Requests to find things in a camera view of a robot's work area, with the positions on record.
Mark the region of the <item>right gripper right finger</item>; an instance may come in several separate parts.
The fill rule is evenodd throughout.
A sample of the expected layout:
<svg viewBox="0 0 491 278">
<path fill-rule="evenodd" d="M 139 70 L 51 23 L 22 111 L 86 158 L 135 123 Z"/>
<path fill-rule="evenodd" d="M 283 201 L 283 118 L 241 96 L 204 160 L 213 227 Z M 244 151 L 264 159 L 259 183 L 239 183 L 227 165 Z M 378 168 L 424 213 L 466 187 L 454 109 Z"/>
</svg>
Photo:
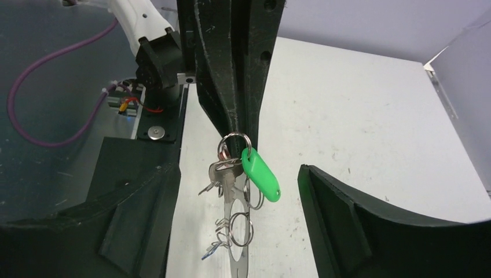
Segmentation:
<svg viewBox="0 0 491 278">
<path fill-rule="evenodd" d="M 320 277 L 489 277 L 490 221 L 421 215 L 301 165 L 298 188 Z"/>
</svg>

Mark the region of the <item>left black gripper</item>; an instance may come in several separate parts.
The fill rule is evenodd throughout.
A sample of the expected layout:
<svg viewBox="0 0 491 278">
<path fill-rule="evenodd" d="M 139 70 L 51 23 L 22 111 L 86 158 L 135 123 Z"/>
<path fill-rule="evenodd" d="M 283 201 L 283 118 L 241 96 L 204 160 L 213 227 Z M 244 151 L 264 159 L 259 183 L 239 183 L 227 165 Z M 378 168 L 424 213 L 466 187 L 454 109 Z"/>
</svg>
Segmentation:
<svg viewBox="0 0 491 278">
<path fill-rule="evenodd" d="M 184 71 L 197 81 L 199 103 L 225 136 L 246 133 L 258 146 L 259 113 L 285 1 L 248 1 L 240 84 L 240 1 L 177 0 Z"/>
</svg>

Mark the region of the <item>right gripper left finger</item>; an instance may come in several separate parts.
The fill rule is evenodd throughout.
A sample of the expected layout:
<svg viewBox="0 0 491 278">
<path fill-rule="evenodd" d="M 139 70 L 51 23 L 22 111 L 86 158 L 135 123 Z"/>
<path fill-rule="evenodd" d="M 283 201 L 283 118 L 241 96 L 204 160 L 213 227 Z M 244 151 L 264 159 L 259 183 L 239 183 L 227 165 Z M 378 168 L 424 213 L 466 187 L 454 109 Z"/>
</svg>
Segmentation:
<svg viewBox="0 0 491 278">
<path fill-rule="evenodd" d="M 181 172 L 128 185 L 41 219 L 1 225 L 2 277 L 163 277 Z"/>
</svg>

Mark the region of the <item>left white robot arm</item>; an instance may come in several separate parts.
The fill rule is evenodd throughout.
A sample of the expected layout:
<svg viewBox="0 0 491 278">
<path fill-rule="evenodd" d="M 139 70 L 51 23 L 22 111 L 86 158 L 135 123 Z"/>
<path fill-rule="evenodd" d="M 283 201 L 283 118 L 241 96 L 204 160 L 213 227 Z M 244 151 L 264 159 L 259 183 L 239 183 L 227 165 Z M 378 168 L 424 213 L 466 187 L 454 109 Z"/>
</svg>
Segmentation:
<svg viewBox="0 0 491 278">
<path fill-rule="evenodd" d="M 137 77 L 163 90 L 178 74 L 196 78 L 199 102 L 221 135 L 239 131 L 253 146 L 284 1 L 178 1 L 174 28 L 151 1 L 109 1 L 137 62 Z"/>
</svg>

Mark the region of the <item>key with green tag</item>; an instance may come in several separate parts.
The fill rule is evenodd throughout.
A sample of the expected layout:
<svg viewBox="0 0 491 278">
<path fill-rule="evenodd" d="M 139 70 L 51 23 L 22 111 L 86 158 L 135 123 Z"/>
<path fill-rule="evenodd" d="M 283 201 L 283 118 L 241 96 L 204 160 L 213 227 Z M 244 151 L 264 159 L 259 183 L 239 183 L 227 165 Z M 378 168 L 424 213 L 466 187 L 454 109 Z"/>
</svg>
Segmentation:
<svg viewBox="0 0 491 278">
<path fill-rule="evenodd" d="M 277 202 L 280 200 L 279 181 L 254 148 L 251 152 L 244 149 L 240 158 L 227 158 L 223 154 L 219 154 L 218 161 L 210 164 L 208 169 L 210 183 L 199 193 L 202 194 L 215 187 L 220 187 L 223 195 L 230 199 L 236 179 L 242 174 L 245 174 L 253 182 L 268 201 Z"/>
</svg>

